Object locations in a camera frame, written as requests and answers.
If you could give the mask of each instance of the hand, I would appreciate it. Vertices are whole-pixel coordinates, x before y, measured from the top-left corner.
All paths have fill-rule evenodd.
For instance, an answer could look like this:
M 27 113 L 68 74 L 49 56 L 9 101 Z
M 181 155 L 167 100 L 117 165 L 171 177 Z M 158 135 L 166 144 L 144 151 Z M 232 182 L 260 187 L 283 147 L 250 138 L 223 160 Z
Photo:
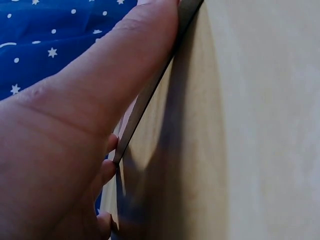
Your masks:
M 62 71 L 0 102 L 0 239 L 108 239 L 93 201 L 115 173 L 111 133 L 168 56 L 177 5 L 139 2 Z

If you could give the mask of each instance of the blue fabric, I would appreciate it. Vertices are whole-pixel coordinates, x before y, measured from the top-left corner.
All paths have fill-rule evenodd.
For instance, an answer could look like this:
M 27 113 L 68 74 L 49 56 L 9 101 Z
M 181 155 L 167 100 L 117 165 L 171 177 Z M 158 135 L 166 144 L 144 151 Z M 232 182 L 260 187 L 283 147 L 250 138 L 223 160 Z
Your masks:
M 0 0 L 0 100 L 51 76 L 109 32 L 137 0 Z M 95 203 L 96 212 L 101 196 Z

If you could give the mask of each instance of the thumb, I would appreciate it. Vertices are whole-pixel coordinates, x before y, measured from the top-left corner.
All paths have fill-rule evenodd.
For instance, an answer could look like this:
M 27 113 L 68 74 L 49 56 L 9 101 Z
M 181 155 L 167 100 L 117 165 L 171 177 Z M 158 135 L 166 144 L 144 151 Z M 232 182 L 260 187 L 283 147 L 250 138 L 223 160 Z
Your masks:
M 139 2 L 62 71 L 0 103 L 0 206 L 14 203 L 15 233 L 43 236 L 93 180 L 107 136 L 173 45 L 177 5 Z
M 177 5 L 140 0 L 111 32 L 20 101 L 90 133 L 109 134 L 171 50 Z

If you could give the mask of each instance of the white star pattern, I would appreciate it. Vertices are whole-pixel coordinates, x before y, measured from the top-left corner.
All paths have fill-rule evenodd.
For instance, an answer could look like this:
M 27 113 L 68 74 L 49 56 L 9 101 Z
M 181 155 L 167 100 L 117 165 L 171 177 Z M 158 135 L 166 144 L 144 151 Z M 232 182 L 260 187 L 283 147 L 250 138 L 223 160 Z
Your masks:
M 100 33 L 102 33 L 101 30 L 94 30 L 94 31 L 93 31 L 93 34 L 100 34 Z
M 54 49 L 53 47 L 50 50 L 48 50 L 48 53 L 49 53 L 48 57 L 52 57 L 52 58 L 58 55 L 57 49 Z
M 18 84 L 11 85 L 11 87 L 12 87 L 12 89 L 11 89 L 10 92 L 12 93 L 12 95 L 15 95 L 15 94 L 19 93 L 19 90 L 21 89 L 21 87 L 18 87 Z

